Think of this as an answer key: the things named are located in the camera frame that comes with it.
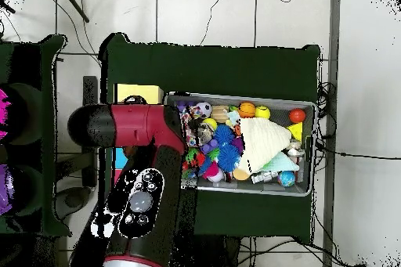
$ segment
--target wall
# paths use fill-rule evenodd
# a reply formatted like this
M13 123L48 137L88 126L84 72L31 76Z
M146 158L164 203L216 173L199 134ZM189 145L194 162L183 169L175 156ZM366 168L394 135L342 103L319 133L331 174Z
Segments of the wall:
M401 156L399 19L387 0L341 0L339 152ZM400 171L401 161L336 157L334 240L346 262L399 267Z

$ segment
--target metal pole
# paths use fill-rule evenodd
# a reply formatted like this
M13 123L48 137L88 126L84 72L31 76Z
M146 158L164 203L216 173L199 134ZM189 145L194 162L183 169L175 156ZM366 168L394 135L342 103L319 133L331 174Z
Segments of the metal pole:
M338 78L338 43L340 38L340 0L331 0L331 16L330 16L330 48L329 48L329 76L328 81L332 83L337 90ZM335 150L335 123L337 120L337 92L331 99L329 108L330 114L327 115L327 134L334 135L333 138L327 139L327 148ZM326 152L326 172L324 185L324 216L323 226L327 233L323 234L323 249L333 251L333 218L334 218L334 166L335 154ZM331 257L327 253L323 253L323 267L331 266Z
M89 23L89 18L85 15L85 13L82 11L81 7L78 5L78 3L75 0L69 0L72 5L74 6L74 8L78 11L78 13L82 16L82 18L84 19L84 21L86 23Z

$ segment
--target gray plastic bin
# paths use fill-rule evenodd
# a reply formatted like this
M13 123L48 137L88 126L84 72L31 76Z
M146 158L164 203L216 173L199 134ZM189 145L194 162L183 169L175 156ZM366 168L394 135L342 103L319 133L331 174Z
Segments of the gray plastic bin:
M294 108L301 108L306 113L306 118L302 126L302 149L305 150L304 164L300 171L303 171L302 182L297 182L289 188L282 187L276 179L268 183L253 184L251 178L245 181L233 180L231 183L213 183L202 177L197 179L182 179L182 188L187 186L197 186L198 189L210 191L224 191L230 193L259 193L282 196L304 197L312 190L313 165L316 153L316 126L317 126L317 107L314 103L302 101L289 101L277 99L245 98L236 96L215 96L209 94L182 94L169 92L164 98L164 104L176 106L178 101L194 101L195 103L206 101L212 106L215 105L234 105L239 106L242 102L251 102L256 106L267 106L270 109L270 120L283 127L292 125L288 114Z

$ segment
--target black cylinder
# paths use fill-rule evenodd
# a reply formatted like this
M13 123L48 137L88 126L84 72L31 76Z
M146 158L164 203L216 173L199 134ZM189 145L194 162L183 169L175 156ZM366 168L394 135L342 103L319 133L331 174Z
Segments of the black cylinder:
M72 113L67 124L71 139L85 147L112 147L115 123L109 105L86 105Z

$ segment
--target blue spiky ball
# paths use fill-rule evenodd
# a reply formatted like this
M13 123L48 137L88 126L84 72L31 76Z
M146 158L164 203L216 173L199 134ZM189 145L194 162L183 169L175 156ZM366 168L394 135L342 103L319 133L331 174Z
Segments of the blue spiky ball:
M220 146L230 144L234 139L233 130L228 125L220 124L215 131L215 139L219 142Z
M230 144L220 147L218 165L223 171L231 172L240 164L238 149Z

